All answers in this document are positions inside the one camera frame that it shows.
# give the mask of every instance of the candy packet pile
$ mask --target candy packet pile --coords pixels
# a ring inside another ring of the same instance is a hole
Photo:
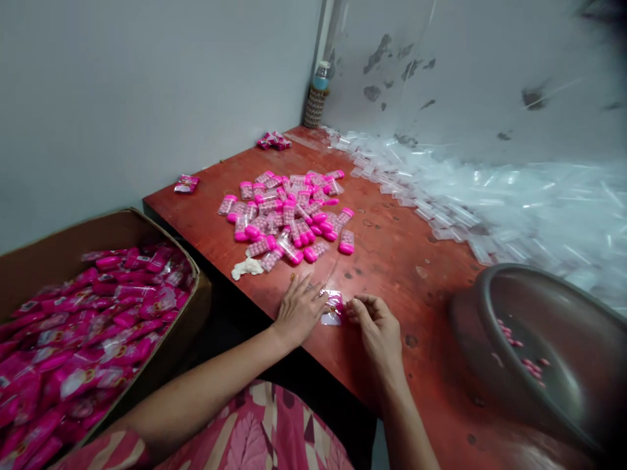
[[[108,412],[176,320],[191,266],[168,242],[86,253],[0,325],[0,469],[38,470]]]

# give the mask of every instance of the pink candy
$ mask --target pink candy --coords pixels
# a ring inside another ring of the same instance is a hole
[[[196,189],[196,185],[201,179],[196,176],[181,175],[178,183],[174,186],[175,193],[191,194]]]

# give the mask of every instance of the clear plastic packet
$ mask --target clear plastic packet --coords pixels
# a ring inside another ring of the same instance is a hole
[[[174,192],[191,194],[196,189],[196,186],[198,185],[198,182],[200,180],[201,179],[197,176],[181,175],[181,177],[178,179],[178,182],[174,186]]]
[[[327,301],[329,312],[322,315],[322,317],[320,318],[320,323],[324,325],[340,326],[343,323],[342,319],[344,314],[342,293],[338,290],[323,289],[320,291],[320,294],[323,294],[325,292],[329,296],[329,300]]]

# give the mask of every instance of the wooden table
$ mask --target wooden table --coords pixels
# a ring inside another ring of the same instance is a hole
[[[343,170],[345,192],[332,210],[355,211],[347,226],[355,232],[355,253],[339,254],[335,242],[315,264],[294,268],[281,261],[269,274],[243,276],[237,287],[273,319],[292,272],[313,272],[314,281],[326,281],[345,299],[358,292],[382,297],[400,321],[408,382],[443,469],[589,466],[570,447],[506,418],[507,410],[466,367],[446,312],[452,293],[471,285],[481,270],[466,244],[439,242],[411,209],[381,195],[378,185],[352,178],[347,154],[329,149],[324,131],[297,127],[284,135],[291,149],[246,150],[196,173],[201,182],[194,194],[176,194],[172,185],[144,202],[231,279],[247,244],[234,242],[233,226],[216,213],[224,194],[239,196],[241,181],[266,170],[285,175]],[[359,328],[318,325],[304,348],[378,413]]]

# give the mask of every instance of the metal bowl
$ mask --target metal bowl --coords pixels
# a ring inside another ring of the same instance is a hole
[[[449,306],[471,368],[518,417],[602,452],[627,396],[627,322],[551,274],[518,264],[483,271]],[[497,322],[523,347],[512,347]],[[550,361],[542,388],[521,360]]]

